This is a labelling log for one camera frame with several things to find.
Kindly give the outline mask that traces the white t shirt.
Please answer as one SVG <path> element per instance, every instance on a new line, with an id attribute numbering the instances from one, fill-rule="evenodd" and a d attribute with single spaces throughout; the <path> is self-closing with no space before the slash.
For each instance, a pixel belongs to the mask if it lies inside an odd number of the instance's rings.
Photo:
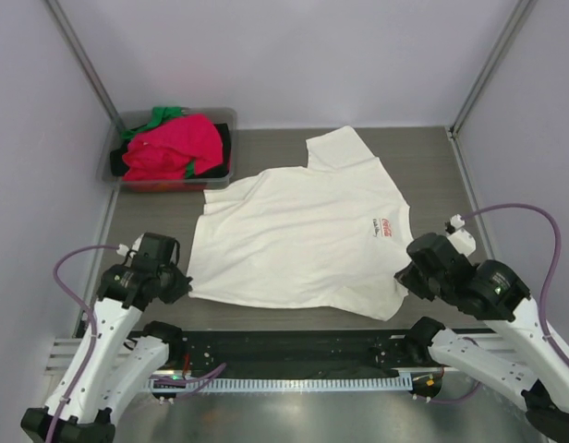
<path id="1" fill-rule="evenodd" d="M 205 192 L 191 296 L 271 309 L 332 307 L 388 320 L 407 291 L 410 208 L 381 160 L 344 126 L 306 142 L 308 162 Z"/>

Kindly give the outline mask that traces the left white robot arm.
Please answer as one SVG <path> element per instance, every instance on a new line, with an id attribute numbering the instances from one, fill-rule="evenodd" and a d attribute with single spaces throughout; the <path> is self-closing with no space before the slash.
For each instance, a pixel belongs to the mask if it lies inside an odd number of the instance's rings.
<path id="1" fill-rule="evenodd" d="M 191 279 L 176 264 L 137 258 L 101 277 L 84 337 L 58 387 L 41 408 L 29 408 L 21 428 L 33 442 L 111 442 L 119 418 L 145 381 L 186 355 L 182 329 L 153 321 L 119 364 L 125 340 L 146 307 L 186 295 Z"/>

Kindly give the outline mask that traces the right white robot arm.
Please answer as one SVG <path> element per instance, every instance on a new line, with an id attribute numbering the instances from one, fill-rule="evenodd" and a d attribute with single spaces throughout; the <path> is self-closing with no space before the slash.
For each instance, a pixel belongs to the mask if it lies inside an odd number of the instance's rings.
<path id="1" fill-rule="evenodd" d="M 542 331 L 528 287 L 500 261 L 469 261 L 469 245 L 427 233 L 406 250 L 409 265 L 395 278 L 423 299 L 438 298 L 483 322 L 515 352 L 509 361 L 466 340 L 430 317 L 405 335 L 407 358 L 416 365 L 451 366 L 502 394 L 553 442 L 569 442 L 569 347 L 562 355 Z"/>

